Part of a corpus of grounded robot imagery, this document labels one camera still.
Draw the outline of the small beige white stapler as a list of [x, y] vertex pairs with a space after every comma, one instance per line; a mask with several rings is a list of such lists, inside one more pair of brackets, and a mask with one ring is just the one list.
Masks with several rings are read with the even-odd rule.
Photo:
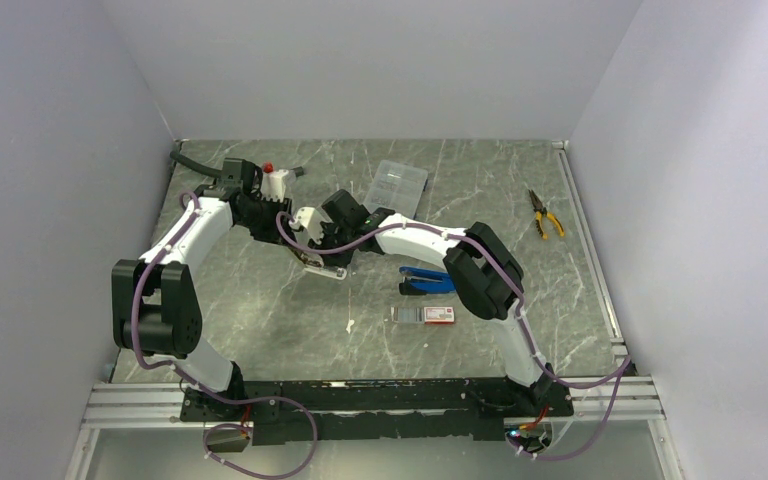
[[305, 272], [333, 280], [344, 280], [347, 276], [347, 270], [344, 267], [328, 266], [318, 254], [304, 252], [294, 247], [290, 247], [289, 251], [302, 265]]

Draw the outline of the blue black stapler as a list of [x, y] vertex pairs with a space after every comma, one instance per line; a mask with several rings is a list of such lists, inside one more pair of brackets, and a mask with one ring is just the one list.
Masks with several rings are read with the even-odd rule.
[[398, 290], [404, 296], [450, 294], [456, 291], [451, 277], [443, 271], [402, 266], [399, 273], [403, 279]]

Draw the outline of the red white staples box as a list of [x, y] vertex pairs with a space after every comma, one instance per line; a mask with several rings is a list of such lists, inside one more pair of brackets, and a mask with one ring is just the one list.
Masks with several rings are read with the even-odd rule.
[[390, 315], [400, 324], [452, 325], [456, 321], [452, 307], [393, 307]]

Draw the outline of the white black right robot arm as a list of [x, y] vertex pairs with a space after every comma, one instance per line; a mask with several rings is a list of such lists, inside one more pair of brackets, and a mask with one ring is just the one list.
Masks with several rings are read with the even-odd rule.
[[340, 190], [320, 208], [305, 207], [280, 223], [293, 247], [319, 270], [343, 271], [357, 251], [434, 265], [449, 277], [461, 304], [489, 323], [503, 357], [515, 410], [561, 411], [569, 393], [539, 351], [524, 308], [523, 268], [482, 222], [450, 228], [419, 222], [391, 209], [374, 212]]

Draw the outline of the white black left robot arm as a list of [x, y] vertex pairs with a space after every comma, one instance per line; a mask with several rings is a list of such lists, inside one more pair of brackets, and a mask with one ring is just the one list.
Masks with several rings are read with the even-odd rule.
[[238, 417], [248, 400], [240, 367], [203, 337], [193, 274], [233, 227], [279, 243], [278, 214], [292, 207], [289, 190], [305, 171], [227, 158], [211, 182], [179, 195], [183, 209], [171, 229], [137, 260], [111, 273], [113, 338], [144, 370], [167, 368], [202, 396], [223, 420]]

